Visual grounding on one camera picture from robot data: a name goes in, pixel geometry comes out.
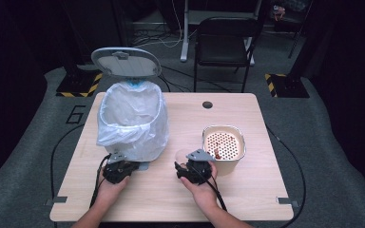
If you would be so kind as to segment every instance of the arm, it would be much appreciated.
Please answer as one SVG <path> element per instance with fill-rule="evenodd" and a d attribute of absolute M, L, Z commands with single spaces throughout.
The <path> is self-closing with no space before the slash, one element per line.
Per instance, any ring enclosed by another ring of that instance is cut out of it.
<path fill-rule="evenodd" d="M 72 227 L 99 227 L 102 218 L 106 215 L 106 212 L 112 204 L 115 203 L 121 191 L 126 187 L 129 181 L 129 176 L 127 176 L 121 182 L 112 184 L 107 180 L 104 180 L 103 175 L 101 175 L 101 177 L 100 181 L 103 182 L 100 184 L 96 201 Z"/>
<path fill-rule="evenodd" d="M 212 177 L 218 175 L 218 171 L 213 162 L 209 162 L 212 167 Z M 249 224 L 235 218 L 228 212 L 221 209 L 216 202 L 216 193 L 207 184 L 201 185 L 191 183 L 187 178 L 181 177 L 182 184 L 192 193 L 194 201 L 201 209 L 203 214 L 209 219 L 209 221 L 216 227 L 252 227 Z"/>

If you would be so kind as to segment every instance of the hand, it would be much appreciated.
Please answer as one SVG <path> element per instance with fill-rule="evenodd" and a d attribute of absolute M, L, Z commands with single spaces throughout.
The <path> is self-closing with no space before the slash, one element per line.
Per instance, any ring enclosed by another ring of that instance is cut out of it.
<path fill-rule="evenodd" d="M 103 177 L 102 169 L 99 179 L 99 192 L 97 194 L 97 199 L 94 204 L 97 203 L 101 207 L 105 208 L 111 207 L 111 205 L 115 203 L 120 193 L 128 184 L 129 178 L 129 176 L 126 176 L 121 182 L 113 184 L 108 180 L 105 180 L 105 178 Z"/>
<path fill-rule="evenodd" d="M 215 179 L 218 176 L 218 170 L 216 169 L 216 166 L 213 162 L 209 161 L 209 164 L 212 168 L 212 177 L 208 181 L 212 183 L 214 187 L 216 187 Z M 206 182 L 197 185 L 194 183 L 191 183 L 187 178 L 181 177 L 180 180 L 182 181 L 182 184 L 192 193 L 194 197 L 194 201 L 197 203 L 197 205 L 202 209 L 206 210 L 209 207 L 219 207 L 216 202 L 216 193 L 215 191 L 207 184 Z"/>

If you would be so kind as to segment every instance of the perforated basket bottom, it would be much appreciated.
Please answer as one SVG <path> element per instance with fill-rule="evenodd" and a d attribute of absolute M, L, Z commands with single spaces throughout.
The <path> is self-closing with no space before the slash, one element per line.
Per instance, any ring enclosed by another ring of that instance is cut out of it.
<path fill-rule="evenodd" d="M 232 133 L 211 133 L 205 136 L 204 147 L 217 160 L 236 160 L 242 156 L 242 142 Z"/>

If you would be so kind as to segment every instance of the wooden table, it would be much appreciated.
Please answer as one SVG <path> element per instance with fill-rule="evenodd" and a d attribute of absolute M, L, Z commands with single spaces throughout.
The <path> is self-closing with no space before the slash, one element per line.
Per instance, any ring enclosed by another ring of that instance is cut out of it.
<path fill-rule="evenodd" d="M 106 150 L 96 145 L 97 111 L 105 93 L 99 93 L 86 120 L 50 218 L 75 221 L 88 209 L 96 172 Z M 202 148 L 202 131 L 208 125 L 233 125 L 245 140 L 247 152 L 235 170 L 217 178 L 228 211 L 241 220 L 288 220 L 292 207 L 278 204 L 287 198 L 257 98 L 249 93 L 164 93 L 169 119 L 169 142 L 146 171 L 132 173 L 129 185 L 104 221 L 207 221 L 191 193 L 177 178 L 176 153 Z M 213 107 L 202 107 L 211 102 Z"/>

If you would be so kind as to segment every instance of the person's right arm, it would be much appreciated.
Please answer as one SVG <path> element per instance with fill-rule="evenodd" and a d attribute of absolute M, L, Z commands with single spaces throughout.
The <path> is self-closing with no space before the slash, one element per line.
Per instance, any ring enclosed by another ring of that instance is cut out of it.
<path fill-rule="evenodd" d="M 216 176 L 218 175 L 216 166 L 213 162 L 209 163 L 212 167 L 212 177 L 215 177 L 216 179 Z M 216 193 L 207 183 L 203 183 L 201 185 L 193 184 L 185 177 L 181 177 L 181 181 L 182 184 L 192 193 L 194 201 L 197 203 L 203 214 L 216 228 L 253 227 L 221 209 L 216 202 Z M 209 182 L 215 186 L 214 180 L 212 178 L 209 179 Z"/>

